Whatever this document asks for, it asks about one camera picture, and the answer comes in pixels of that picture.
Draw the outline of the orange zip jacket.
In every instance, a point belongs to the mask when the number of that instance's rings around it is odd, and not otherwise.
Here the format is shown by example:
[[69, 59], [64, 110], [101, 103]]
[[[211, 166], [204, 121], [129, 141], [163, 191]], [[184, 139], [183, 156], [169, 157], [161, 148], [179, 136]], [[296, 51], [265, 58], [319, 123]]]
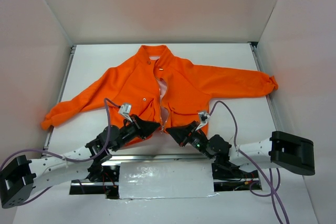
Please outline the orange zip jacket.
[[116, 126], [123, 125], [117, 107], [129, 103], [132, 114], [160, 123], [166, 132], [196, 121], [213, 99], [257, 98], [277, 89], [275, 78], [260, 71], [196, 65], [173, 55], [165, 45], [143, 45], [77, 96], [54, 106], [41, 127], [59, 126], [78, 113], [103, 107], [109, 99], [110, 118]]

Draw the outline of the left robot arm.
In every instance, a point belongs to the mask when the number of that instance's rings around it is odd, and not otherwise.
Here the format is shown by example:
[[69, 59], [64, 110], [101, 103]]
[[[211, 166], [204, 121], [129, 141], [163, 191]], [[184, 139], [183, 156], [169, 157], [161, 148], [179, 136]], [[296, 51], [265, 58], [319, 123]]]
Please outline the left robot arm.
[[158, 122], [145, 121], [136, 115], [123, 127], [107, 126], [97, 137], [65, 154], [48, 154], [40, 159], [20, 155], [1, 168], [1, 204], [8, 209], [22, 205], [32, 194], [72, 180], [98, 181], [103, 175], [102, 164], [135, 138], [151, 136]]

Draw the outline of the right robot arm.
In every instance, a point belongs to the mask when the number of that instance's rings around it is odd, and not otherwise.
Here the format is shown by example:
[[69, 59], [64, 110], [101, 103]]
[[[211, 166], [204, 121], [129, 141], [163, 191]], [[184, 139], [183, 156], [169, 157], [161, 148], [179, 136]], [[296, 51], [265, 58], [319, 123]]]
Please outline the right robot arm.
[[207, 138], [195, 121], [185, 126], [166, 129], [180, 147], [189, 144], [233, 177], [241, 177], [258, 168], [284, 168], [294, 174], [315, 174], [313, 141], [274, 131], [265, 140], [234, 146], [220, 135]]

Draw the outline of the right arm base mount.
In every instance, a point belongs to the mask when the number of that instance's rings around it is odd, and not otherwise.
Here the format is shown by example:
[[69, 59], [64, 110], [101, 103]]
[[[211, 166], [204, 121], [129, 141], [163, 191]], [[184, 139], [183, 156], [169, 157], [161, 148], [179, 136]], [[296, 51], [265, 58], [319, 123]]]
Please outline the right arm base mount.
[[214, 192], [261, 190], [258, 172], [241, 171], [238, 168], [228, 169], [212, 163]]

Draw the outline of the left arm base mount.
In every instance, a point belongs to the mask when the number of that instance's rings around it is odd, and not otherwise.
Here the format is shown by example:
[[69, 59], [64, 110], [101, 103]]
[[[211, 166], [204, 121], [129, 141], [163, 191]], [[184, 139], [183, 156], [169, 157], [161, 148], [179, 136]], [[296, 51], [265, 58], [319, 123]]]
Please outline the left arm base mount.
[[101, 195], [106, 199], [119, 199], [120, 164], [104, 165], [93, 179], [72, 180], [69, 195]]

